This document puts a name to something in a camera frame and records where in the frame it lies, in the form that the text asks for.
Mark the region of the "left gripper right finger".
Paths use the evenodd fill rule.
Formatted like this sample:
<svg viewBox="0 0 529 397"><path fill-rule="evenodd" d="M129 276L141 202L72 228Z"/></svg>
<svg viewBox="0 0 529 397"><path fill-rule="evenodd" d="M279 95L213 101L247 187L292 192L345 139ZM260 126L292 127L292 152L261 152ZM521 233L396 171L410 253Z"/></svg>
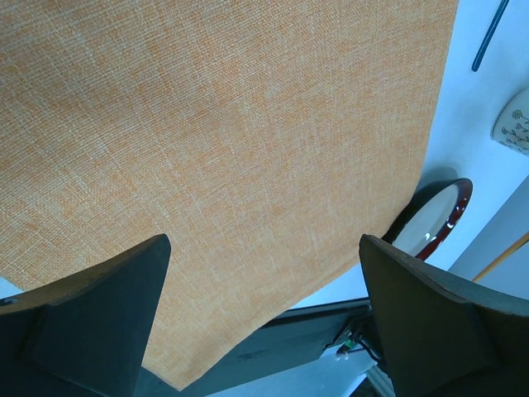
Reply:
<svg viewBox="0 0 529 397"><path fill-rule="evenodd" d="M363 235L360 263L398 396L526 396L528 302Z"/></svg>

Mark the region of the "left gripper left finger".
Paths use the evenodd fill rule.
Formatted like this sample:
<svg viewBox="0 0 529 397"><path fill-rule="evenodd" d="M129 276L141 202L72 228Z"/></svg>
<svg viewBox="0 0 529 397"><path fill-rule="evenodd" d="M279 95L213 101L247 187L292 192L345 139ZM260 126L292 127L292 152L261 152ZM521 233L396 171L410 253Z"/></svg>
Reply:
<svg viewBox="0 0 529 397"><path fill-rule="evenodd" d="M154 236L1 300L3 396L131 396L171 246Z"/></svg>

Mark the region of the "red rimmed plate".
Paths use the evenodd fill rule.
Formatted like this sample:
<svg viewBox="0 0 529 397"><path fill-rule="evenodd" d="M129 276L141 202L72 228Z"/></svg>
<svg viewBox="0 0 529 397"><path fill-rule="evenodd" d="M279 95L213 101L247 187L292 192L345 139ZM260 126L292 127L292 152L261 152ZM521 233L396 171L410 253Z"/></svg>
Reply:
<svg viewBox="0 0 529 397"><path fill-rule="evenodd" d="M412 196L383 240L425 261L450 235L468 207L473 184L470 179L436 181Z"/></svg>

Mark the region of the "gold spoon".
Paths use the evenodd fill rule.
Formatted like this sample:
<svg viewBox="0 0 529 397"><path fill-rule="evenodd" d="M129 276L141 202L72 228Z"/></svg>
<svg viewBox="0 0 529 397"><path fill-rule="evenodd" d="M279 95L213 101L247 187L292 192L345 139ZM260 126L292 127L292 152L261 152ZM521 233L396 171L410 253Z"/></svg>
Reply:
<svg viewBox="0 0 529 397"><path fill-rule="evenodd" d="M502 252L497 258L495 258L490 264L485 266L473 279L473 282L478 282L483 279L493 269L498 267L503 261L509 256L518 251L520 248L525 246L529 241L529 232L526 232L519 239L517 239L511 246L509 246L504 252Z"/></svg>

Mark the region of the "white floral mug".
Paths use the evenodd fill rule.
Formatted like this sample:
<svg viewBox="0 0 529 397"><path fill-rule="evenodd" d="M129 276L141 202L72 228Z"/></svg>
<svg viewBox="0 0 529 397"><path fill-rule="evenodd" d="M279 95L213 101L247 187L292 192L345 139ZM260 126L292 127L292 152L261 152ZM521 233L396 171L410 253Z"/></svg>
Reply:
<svg viewBox="0 0 529 397"><path fill-rule="evenodd" d="M504 106L491 131L491 139L498 144L528 156L529 89L526 88Z"/></svg>

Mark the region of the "orange cloth placemat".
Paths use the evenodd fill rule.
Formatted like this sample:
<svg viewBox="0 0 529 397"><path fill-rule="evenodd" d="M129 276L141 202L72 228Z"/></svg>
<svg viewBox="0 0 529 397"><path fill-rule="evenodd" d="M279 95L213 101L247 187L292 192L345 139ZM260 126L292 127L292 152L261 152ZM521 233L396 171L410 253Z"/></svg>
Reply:
<svg viewBox="0 0 529 397"><path fill-rule="evenodd" d="M454 1L4 1L1 274L164 233L175 388L347 272L422 171Z"/></svg>

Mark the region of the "blue metal fork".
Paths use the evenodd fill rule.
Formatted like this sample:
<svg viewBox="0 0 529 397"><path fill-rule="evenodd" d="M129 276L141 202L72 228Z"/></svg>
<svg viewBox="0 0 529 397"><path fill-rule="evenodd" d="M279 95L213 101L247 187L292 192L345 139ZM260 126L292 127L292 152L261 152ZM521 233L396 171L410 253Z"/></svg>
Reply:
<svg viewBox="0 0 529 397"><path fill-rule="evenodd" d="M479 46L476 56L474 57L473 63L471 65L471 70L473 72L477 72L479 70L479 67L483 61L484 55L488 49L490 41L492 40L493 35L497 30L498 24L501 21L503 14L506 8L508 7L508 4L509 0L502 0L499 3L496 12L493 15L492 21L490 22L488 29L484 35L484 38Z"/></svg>

